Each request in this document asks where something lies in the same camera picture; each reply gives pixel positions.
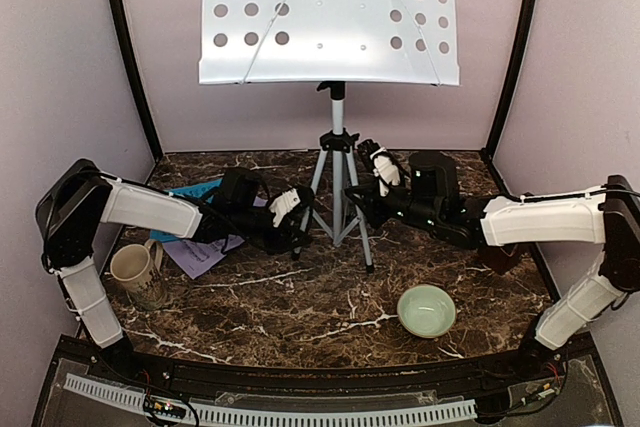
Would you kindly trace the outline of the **grey folding music stand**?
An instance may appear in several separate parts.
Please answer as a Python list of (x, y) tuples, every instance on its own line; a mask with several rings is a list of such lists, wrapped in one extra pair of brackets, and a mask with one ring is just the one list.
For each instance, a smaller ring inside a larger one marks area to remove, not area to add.
[(203, 85), (327, 82), (343, 136), (350, 82), (455, 86), (455, 0), (202, 0)]

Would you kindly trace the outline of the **blue sheet music page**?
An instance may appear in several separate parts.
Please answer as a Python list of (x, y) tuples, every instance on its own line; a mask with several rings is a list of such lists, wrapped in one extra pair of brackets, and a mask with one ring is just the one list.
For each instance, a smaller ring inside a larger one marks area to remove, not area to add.
[[(173, 195), (180, 196), (180, 197), (200, 199), (208, 191), (210, 191), (213, 188), (218, 187), (221, 184), (221, 181), (222, 181), (222, 179), (218, 178), (218, 179), (215, 179), (215, 180), (209, 181), (209, 182), (199, 183), (199, 184), (195, 184), (195, 185), (191, 185), (191, 186), (174, 188), (174, 189), (170, 189), (169, 193), (173, 194)], [(172, 234), (169, 234), (169, 233), (166, 233), (166, 232), (157, 231), (157, 230), (152, 230), (150, 232), (150, 239), (157, 240), (157, 241), (160, 241), (162, 243), (181, 241), (181, 238), (178, 238), (175, 235), (172, 235)]]

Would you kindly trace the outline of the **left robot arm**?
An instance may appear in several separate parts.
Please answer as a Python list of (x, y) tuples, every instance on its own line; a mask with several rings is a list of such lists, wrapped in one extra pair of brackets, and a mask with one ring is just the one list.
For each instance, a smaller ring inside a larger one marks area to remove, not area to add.
[(302, 220), (314, 207), (313, 190), (296, 185), (256, 204), (258, 193), (267, 190), (260, 174), (235, 167), (202, 194), (179, 194), (116, 177), (79, 159), (39, 200), (34, 217), (42, 267), (56, 277), (88, 338), (105, 350), (101, 364), (117, 381), (134, 382), (141, 362), (122, 346), (127, 336), (95, 266), (96, 235), (104, 228), (133, 228), (197, 243), (237, 237), (269, 255), (308, 246), (311, 237)]

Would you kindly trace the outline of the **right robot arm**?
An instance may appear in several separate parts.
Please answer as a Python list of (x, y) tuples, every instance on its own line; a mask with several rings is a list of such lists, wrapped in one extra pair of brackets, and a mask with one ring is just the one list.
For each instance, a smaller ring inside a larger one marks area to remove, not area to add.
[(639, 290), (639, 195), (620, 175), (585, 191), (539, 197), (451, 200), (381, 180), (349, 187), (345, 194), (374, 228), (395, 218), (462, 249), (541, 242), (602, 245), (598, 260), (532, 322), (529, 339), (511, 357), (510, 371), (521, 381), (534, 379), (547, 367), (550, 352)]

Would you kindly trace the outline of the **purple sheet music page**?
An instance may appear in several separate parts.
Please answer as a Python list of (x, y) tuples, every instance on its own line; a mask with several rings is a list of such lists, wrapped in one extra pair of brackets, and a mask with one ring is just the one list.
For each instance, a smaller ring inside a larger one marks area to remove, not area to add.
[(152, 231), (150, 238), (160, 241), (164, 252), (192, 280), (207, 273), (245, 243), (241, 237), (234, 235), (209, 244), (197, 243), (159, 231)]

